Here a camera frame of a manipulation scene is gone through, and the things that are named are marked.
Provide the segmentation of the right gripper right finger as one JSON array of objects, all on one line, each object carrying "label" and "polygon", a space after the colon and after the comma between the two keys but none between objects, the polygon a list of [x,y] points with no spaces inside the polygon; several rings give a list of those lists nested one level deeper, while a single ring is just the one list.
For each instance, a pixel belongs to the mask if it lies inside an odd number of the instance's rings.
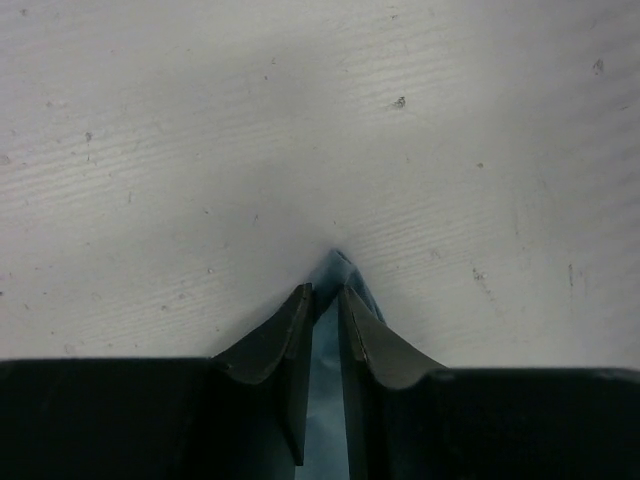
[{"label": "right gripper right finger", "polygon": [[352,479],[443,479],[442,421],[427,375],[437,362],[402,339],[351,287],[339,294],[339,348]]}]

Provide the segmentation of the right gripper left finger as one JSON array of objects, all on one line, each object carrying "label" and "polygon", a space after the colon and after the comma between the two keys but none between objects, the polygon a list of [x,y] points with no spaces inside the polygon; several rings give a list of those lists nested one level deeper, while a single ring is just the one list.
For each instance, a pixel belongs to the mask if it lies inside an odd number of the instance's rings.
[{"label": "right gripper left finger", "polygon": [[314,292],[297,286],[262,325],[213,358],[216,412],[229,443],[254,464],[304,462]]}]

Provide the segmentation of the blue-grey t shirt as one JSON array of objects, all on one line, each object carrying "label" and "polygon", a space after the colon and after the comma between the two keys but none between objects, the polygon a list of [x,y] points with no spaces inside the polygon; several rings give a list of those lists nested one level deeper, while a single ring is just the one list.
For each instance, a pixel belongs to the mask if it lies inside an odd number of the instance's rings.
[{"label": "blue-grey t shirt", "polygon": [[304,463],[297,479],[347,479],[348,448],[344,416],[339,309],[343,286],[355,290],[379,321],[384,320],[357,266],[339,250],[330,251],[309,277],[324,308],[313,328]]}]

